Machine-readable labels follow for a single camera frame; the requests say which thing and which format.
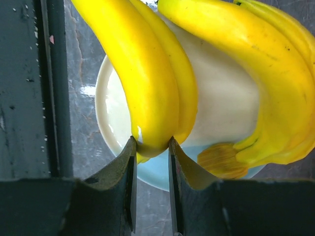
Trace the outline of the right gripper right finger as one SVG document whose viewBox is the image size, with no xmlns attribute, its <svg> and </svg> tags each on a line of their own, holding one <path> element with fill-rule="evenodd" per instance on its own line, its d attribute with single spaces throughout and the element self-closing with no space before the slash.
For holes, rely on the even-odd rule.
<svg viewBox="0 0 315 236">
<path fill-rule="evenodd" d="M 215 235 L 219 231 L 216 178 L 169 141 L 169 193 L 174 235 Z"/>
</svg>

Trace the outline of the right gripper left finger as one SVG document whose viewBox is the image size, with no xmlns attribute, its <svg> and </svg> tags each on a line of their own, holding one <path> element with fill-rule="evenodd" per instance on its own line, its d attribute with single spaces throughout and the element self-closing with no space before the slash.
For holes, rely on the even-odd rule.
<svg viewBox="0 0 315 236">
<path fill-rule="evenodd" d="M 100 195 L 94 212 L 107 234 L 115 229 L 131 234 L 136 228 L 136 140 L 131 136 L 121 153 L 104 168 L 84 180 Z"/>
</svg>

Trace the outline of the yellow banana bunch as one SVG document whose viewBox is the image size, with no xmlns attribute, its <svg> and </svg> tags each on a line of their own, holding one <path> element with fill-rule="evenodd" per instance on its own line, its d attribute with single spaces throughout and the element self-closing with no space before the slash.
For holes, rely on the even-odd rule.
<svg viewBox="0 0 315 236">
<path fill-rule="evenodd" d="M 126 97 L 137 161 L 183 143 L 195 124 L 198 88 L 190 60 L 168 25 L 140 0 L 75 0 L 116 70 Z"/>
<path fill-rule="evenodd" d="M 314 149 L 314 69 L 275 24 L 249 11 L 241 0 L 160 0 L 157 8 L 233 58 L 258 86 L 254 132 L 203 150 L 197 157 L 202 168 L 219 178 L 240 178 L 250 168 L 286 165 Z"/>
</svg>

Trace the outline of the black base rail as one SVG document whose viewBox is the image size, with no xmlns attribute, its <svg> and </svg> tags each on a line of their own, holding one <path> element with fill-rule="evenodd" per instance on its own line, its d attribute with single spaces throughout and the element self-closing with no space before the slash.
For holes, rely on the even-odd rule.
<svg viewBox="0 0 315 236">
<path fill-rule="evenodd" d="M 0 177 L 71 177 L 62 0 L 0 3 Z"/>
</svg>

